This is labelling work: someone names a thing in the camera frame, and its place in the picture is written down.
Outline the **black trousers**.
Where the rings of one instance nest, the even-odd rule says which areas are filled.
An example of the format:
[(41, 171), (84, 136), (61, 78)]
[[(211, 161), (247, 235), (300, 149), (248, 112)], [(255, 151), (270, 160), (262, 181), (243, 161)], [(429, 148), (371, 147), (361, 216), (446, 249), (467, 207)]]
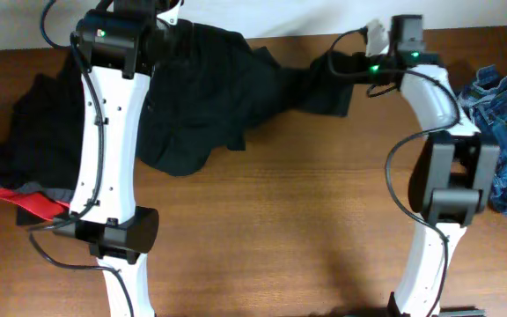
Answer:
[(182, 177), (212, 150), (246, 148), (245, 133), (290, 109), (344, 117), (354, 86), (332, 75), (327, 56), (307, 68), (281, 65), (241, 33), (180, 20), (173, 52), (159, 63), (143, 102), (136, 155)]

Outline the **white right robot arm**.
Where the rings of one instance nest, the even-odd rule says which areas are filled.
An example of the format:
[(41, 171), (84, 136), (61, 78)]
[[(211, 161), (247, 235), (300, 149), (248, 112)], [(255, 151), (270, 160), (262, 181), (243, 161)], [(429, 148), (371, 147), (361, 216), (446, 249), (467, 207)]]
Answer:
[(402, 279), (390, 294), (388, 316), (483, 316), (476, 307), (443, 308), (452, 255), (487, 205), (500, 148), (458, 105), (438, 55), (425, 49), (423, 18), (398, 15), (385, 28), (362, 30), (367, 81), (392, 84), (412, 107), (424, 146), (408, 182), (405, 213), (415, 233)]

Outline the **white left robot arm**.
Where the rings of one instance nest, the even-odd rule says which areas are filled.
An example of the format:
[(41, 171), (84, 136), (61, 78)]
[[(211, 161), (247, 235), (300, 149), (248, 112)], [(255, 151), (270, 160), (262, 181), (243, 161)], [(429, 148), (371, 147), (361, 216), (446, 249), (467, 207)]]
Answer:
[(136, 205), (138, 125), (155, 66), (173, 49), (180, 1), (103, 1), (70, 37), (81, 71), (84, 130), (77, 185), (48, 231), (87, 243), (110, 314), (152, 316), (147, 258), (158, 212)]

